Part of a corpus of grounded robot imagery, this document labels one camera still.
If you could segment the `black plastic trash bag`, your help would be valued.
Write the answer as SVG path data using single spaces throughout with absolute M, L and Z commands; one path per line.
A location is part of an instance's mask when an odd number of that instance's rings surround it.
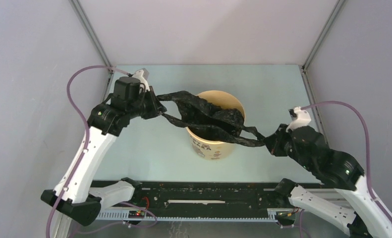
M 176 127 L 186 127 L 195 135 L 210 141 L 246 147 L 265 146 L 265 136 L 256 127 L 245 126 L 243 113 L 238 109 L 224 109 L 187 91 L 161 94 L 157 98 L 177 105 L 181 118 L 163 114 Z

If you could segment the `yellow capybara trash bin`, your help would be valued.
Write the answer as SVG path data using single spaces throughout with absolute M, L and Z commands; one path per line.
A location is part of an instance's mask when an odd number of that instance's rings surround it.
M 246 118 L 243 105 L 230 93 L 218 90 L 210 90 L 201 92 L 197 94 L 197 96 L 223 109 L 237 109 L 241 112 L 243 118 Z M 236 144 L 206 140 L 196 135 L 188 127 L 186 127 L 186 130 L 189 134 L 189 141 L 193 150 L 205 160 L 217 161 L 223 159 L 229 156 L 236 147 Z

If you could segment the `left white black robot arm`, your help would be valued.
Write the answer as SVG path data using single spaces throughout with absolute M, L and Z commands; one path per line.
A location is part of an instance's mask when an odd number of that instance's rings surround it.
M 155 118 L 166 112 L 144 76 L 123 76 L 114 84 L 109 103 L 92 109 L 81 146 L 69 169 L 54 189 L 44 190 L 41 200 L 82 226 L 95 221 L 99 213 L 113 205 L 141 203 L 138 182 L 122 179 L 112 185 L 92 188 L 94 175 L 103 157 L 123 128 L 133 118 Z

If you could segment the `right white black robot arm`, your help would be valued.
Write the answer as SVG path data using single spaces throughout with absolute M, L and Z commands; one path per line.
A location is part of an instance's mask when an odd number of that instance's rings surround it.
M 290 157 L 321 183 L 333 188 L 350 208 L 319 198 L 287 178 L 275 188 L 276 205 L 290 204 L 304 209 L 351 238 L 392 238 L 392 213 L 383 212 L 383 204 L 371 197 L 364 170 L 350 154 L 331 149 L 323 135 L 310 126 L 290 129 L 281 124 L 263 142 L 272 155 Z

